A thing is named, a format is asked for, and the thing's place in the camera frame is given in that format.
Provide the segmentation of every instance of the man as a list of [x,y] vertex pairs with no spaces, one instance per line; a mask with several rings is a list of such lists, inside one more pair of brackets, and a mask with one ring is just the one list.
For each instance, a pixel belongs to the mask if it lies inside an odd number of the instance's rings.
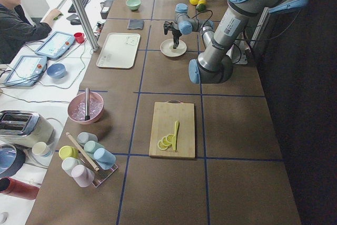
[[53,9],[43,21],[31,25],[20,6],[21,0],[0,0],[0,64],[8,64],[29,41],[46,38],[54,18],[61,12]]

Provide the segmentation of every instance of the red bottle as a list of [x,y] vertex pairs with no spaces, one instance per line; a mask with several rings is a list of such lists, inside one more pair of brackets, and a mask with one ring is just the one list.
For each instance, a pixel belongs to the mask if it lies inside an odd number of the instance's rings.
[[34,200],[36,199],[38,191],[38,187],[12,178],[0,179],[0,193],[2,194],[8,194],[26,200]]

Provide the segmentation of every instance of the yellow cup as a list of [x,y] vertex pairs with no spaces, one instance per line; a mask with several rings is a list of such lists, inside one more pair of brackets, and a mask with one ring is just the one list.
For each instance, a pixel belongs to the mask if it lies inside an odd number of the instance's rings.
[[60,148],[60,150],[58,151],[58,156],[64,160],[66,158],[78,158],[78,149],[76,149],[75,147],[72,146],[63,146],[62,148]]

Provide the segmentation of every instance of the white plate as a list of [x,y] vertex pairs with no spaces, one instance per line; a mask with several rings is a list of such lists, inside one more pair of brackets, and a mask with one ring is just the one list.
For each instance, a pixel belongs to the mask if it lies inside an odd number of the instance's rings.
[[140,41],[140,34],[109,33],[96,62],[100,68],[130,69]]
[[173,48],[173,39],[163,41],[160,45],[160,51],[168,57],[177,57],[184,54],[187,50],[186,44],[179,40],[179,45],[176,49]]

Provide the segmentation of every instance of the gray cloth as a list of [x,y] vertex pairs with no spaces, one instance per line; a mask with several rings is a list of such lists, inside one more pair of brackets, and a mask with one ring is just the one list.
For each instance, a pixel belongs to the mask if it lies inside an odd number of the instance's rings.
[[0,64],[11,63],[26,42],[46,38],[51,30],[47,23],[31,25],[21,6],[12,11],[0,5]]
[[141,19],[130,19],[128,20],[127,29],[129,30],[143,30],[144,21]]

